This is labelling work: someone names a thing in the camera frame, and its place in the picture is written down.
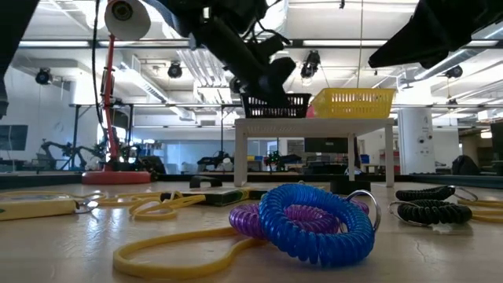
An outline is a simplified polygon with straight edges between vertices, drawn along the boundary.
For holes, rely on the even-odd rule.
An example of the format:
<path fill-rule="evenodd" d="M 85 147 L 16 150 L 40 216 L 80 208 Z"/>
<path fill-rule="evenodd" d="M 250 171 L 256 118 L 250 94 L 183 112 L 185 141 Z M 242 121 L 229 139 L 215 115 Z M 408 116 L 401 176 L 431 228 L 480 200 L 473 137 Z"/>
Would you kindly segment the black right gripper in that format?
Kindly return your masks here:
<path fill-rule="evenodd" d="M 484 51 L 472 35 L 503 20 L 503 0 L 420 0 L 409 22 L 369 58 L 372 68 L 451 68 Z"/>

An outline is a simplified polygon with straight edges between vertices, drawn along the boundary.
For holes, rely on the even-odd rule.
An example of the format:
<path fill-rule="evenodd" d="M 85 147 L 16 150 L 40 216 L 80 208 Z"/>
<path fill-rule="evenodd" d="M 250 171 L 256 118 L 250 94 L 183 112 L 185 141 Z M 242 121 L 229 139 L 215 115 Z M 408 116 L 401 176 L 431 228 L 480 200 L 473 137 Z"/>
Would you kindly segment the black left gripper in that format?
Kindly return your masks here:
<path fill-rule="evenodd" d="M 290 58 L 271 60 L 290 43 L 283 35 L 256 42 L 245 42 L 239 34 L 217 17 L 198 24 L 189 33 L 191 46 L 205 47 L 239 80 L 244 92 L 265 105 L 289 106 L 283 88 L 296 64 Z"/>

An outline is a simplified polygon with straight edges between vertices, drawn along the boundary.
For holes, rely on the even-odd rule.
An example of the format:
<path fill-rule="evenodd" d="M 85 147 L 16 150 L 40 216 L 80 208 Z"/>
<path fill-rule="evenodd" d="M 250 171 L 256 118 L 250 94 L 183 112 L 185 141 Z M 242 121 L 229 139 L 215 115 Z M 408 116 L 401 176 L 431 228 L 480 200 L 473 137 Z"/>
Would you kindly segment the black plastic basket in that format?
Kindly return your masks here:
<path fill-rule="evenodd" d="M 287 94 L 286 106 L 272 106 L 256 97 L 244 95 L 241 102 L 245 116 L 249 119 L 303 119 L 307 115 L 311 94 Z"/>

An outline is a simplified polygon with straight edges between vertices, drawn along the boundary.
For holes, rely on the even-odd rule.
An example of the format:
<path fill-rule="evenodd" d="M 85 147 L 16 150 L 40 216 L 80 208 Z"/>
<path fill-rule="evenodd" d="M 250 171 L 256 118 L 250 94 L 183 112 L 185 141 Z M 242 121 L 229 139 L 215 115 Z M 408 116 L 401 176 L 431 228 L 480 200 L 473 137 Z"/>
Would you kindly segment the yellow plastic basket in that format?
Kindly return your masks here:
<path fill-rule="evenodd" d="M 394 89 L 325 88 L 310 103 L 317 118 L 386 119 L 391 112 Z"/>

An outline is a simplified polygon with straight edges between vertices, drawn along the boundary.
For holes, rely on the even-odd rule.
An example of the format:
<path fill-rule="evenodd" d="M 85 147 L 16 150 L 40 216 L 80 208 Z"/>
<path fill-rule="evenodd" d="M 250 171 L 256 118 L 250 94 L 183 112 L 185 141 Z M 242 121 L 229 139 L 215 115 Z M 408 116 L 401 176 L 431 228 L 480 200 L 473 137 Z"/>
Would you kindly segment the small black plastic clip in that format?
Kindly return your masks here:
<path fill-rule="evenodd" d="M 204 176 L 204 175 L 194 175 L 189 180 L 189 188 L 190 189 L 199 189 L 202 187 L 203 183 L 208 183 L 211 188 L 222 186 L 222 181 L 219 178 L 208 177 L 208 176 Z"/>

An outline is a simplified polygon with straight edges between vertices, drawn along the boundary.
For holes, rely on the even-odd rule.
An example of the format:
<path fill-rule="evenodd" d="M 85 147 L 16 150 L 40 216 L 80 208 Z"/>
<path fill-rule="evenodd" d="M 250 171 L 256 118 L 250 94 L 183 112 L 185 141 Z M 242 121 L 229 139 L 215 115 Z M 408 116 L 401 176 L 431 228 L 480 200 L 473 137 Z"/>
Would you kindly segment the yellow green crayon box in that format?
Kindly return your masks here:
<path fill-rule="evenodd" d="M 79 205 L 73 199 L 0 201 L 0 221 L 73 214 Z"/>
<path fill-rule="evenodd" d="M 245 200 L 260 200 L 262 195 L 266 194 L 268 189 L 259 189 L 253 187 L 222 187 L 222 188 L 206 188 L 203 190 L 181 191 L 183 197 L 191 197 L 196 195 L 204 195 L 205 200 L 198 204 L 209 205 L 214 207 L 225 207 L 231 204 L 240 203 Z"/>

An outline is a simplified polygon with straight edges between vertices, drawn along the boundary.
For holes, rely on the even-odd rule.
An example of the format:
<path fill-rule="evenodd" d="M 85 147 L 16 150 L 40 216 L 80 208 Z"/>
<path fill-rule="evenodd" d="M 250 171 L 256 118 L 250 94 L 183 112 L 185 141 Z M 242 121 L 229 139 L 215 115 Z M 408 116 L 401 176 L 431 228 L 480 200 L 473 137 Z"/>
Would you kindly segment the purple coil keychain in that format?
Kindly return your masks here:
<path fill-rule="evenodd" d="M 285 209 L 285 214 L 300 229 L 308 232 L 336 233 L 340 228 L 335 216 L 319 208 L 293 204 Z M 266 239 L 260 224 L 258 204 L 242 204 L 233 208 L 229 214 L 229 224 L 245 236 Z"/>

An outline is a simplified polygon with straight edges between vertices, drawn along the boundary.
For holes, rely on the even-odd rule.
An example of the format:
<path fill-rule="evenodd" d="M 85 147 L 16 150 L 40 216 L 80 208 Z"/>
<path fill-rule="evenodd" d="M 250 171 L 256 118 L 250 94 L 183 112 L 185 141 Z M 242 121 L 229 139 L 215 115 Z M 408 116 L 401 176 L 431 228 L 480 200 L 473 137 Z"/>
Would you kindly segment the black coil keychain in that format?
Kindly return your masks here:
<path fill-rule="evenodd" d="M 467 206 L 443 200 L 396 200 L 387 209 L 395 218 L 411 226 L 462 225 L 473 217 L 472 210 Z"/>
<path fill-rule="evenodd" d="M 457 191 L 463 191 L 472 198 L 465 198 L 457 194 Z M 416 189 L 416 190 L 398 190 L 395 192 L 395 197 L 401 201 L 414 201 L 414 200 L 446 200 L 451 196 L 466 201 L 477 201 L 479 198 L 472 192 L 460 186 L 437 186 L 429 189 Z"/>

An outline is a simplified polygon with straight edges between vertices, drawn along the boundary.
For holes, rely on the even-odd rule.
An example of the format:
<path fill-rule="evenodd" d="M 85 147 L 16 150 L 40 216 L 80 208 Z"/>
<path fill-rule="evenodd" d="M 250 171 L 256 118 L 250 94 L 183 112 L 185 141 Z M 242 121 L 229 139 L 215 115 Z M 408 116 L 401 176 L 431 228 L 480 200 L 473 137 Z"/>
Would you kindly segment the blue coil keychain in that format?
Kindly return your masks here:
<path fill-rule="evenodd" d="M 351 202 L 355 196 L 367 195 L 376 209 L 371 221 Z M 314 233 L 300 228 L 285 214 L 295 205 L 319 208 L 335 216 L 347 231 Z M 373 250 L 376 232 L 382 219 L 381 207 L 371 192 L 360 189 L 347 197 L 304 184 L 284 184 L 266 193 L 259 202 L 259 221 L 266 239 L 292 258 L 321 266 L 350 266 L 361 262 Z"/>

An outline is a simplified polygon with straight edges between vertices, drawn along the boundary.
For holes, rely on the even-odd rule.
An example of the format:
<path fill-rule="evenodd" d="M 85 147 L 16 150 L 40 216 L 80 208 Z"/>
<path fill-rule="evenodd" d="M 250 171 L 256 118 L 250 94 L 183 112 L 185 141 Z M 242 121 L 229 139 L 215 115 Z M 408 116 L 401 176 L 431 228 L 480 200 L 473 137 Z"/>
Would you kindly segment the red desk lamp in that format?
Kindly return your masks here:
<path fill-rule="evenodd" d="M 83 173 L 83 184 L 86 185 L 133 185 L 145 184 L 150 182 L 150 173 L 147 171 L 121 171 L 121 163 L 119 162 L 118 154 L 120 153 L 119 146 L 116 142 L 113 126 L 110 117 L 110 108 L 112 107 L 111 96 L 113 88 L 113 55 L 116 37 L 112 33 L 111 28 L 108 29 L 108 53 L 104 66 L 103 76 L 101 79 L 102 100 L 98 100 L 97 83 L 96 83 L 96 47 L 97 47 L 97 24 L 99 18 L 100 1 L 95 0 L 95 19 L 94 32 L 91 43 L 91 62 L 93 72 L 93 87 L 95 95 L 95 106 L 97 110 L 98 122 L 101 126 L 104 135 L 105 158 L 101 171 L 91 171 Z"/>

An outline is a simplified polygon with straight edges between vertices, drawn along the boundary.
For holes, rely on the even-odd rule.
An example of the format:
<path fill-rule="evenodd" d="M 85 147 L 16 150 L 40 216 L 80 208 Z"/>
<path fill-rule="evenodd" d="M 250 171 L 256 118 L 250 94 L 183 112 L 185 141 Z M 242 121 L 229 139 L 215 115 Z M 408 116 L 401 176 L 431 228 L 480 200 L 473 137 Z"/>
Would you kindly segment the white perforated metal shelf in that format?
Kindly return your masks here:
<path fill-rule="evenodd" d="M 354 138 L 375 130 L 384 130 L 386 187 L 395 184 L 392 118 L 386 119 L 237 119 L 233 183 L 242 187 L 248 180 L 249 138 L 346 138 L 348 140 L 349 179 L 354 176 Z"/>

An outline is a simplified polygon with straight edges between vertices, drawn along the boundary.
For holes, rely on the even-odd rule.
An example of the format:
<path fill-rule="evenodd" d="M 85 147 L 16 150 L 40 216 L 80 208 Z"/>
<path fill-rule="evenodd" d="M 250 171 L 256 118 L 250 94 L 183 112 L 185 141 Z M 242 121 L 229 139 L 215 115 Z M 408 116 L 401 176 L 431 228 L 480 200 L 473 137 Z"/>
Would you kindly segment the black background equipment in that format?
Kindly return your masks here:
<path fill-rule="evenodd" d="M 264 159 L 264 164 L 271 171 L 286 171 L 286 164 L 298 164 L 302 157 L 296 154 L 281 155 L 278 151 L 270 152 Z"/>
<path fill-rule="evenodd" d="M 197 161 L 198 171 L 233 171 L 234 158 L 227 152 L 218 151 L 215 156 L 205 156 Z"/>

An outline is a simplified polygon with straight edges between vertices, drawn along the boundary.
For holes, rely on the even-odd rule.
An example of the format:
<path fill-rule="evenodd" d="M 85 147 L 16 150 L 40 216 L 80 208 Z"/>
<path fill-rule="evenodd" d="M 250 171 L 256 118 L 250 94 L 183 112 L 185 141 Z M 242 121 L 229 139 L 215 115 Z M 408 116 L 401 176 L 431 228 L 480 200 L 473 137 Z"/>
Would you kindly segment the black television screen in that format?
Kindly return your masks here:
<path fill-rule="evenodd" d="M 347 138 L 304 138 L 306 153 L 348 153 Z"/>

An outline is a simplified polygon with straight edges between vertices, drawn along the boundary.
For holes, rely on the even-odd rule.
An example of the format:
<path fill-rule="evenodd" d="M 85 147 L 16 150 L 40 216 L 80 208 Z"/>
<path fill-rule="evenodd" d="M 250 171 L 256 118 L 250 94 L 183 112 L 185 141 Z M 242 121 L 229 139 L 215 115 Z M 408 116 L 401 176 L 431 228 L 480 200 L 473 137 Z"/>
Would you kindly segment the white round column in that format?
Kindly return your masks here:
<path fill-rule="evenodd" d="M 435 173 L 430 108 L 401 108 L 398 111 L 398 138 L 402 175 Z"/>

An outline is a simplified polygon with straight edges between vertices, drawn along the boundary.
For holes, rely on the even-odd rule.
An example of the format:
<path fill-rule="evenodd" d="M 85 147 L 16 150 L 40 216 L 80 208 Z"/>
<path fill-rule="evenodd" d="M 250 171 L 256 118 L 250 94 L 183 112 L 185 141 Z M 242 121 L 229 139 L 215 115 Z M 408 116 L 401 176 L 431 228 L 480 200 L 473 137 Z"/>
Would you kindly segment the black bag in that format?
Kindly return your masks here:
<path fill-rule="evenodd" d="M 480 169 L 470 156 L 460 155 L 452 163 L 454 175 L 479 175 Z"/>

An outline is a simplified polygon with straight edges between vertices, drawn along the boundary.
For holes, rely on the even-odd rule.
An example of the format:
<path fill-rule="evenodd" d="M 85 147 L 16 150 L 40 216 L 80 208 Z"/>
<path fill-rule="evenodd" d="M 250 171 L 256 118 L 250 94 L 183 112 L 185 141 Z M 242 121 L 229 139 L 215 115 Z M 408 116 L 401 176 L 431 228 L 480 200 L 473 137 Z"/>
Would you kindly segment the black aluminium table frame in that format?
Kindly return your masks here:
<path fill-rule="evenodd" d="M 346 175 L 249 175 L 249 182 L 331 182 L 348 180 Z M 398 182 L 418 182 L 442 185 L 480 187 L 488 189 L 503 189 L 503 176 L 488 175 L 396 175 Z M 59 186 L 78 184 L 82 181 L 81 174 L 44 174 L 21 175 L 0 174 L 0 189 L 19 189 L 40 186 Z"/>

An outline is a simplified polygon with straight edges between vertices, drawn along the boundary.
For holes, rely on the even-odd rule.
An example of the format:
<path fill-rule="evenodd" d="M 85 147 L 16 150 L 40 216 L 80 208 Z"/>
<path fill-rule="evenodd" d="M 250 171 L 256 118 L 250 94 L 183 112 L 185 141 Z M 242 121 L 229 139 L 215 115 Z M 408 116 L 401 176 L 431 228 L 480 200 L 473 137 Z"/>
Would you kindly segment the dark wall monitor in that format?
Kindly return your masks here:
<path fill-rule="evenodd" d="M 24 151 L 28 137 L 28 125 L 0 125 L 0 150 Z"/>

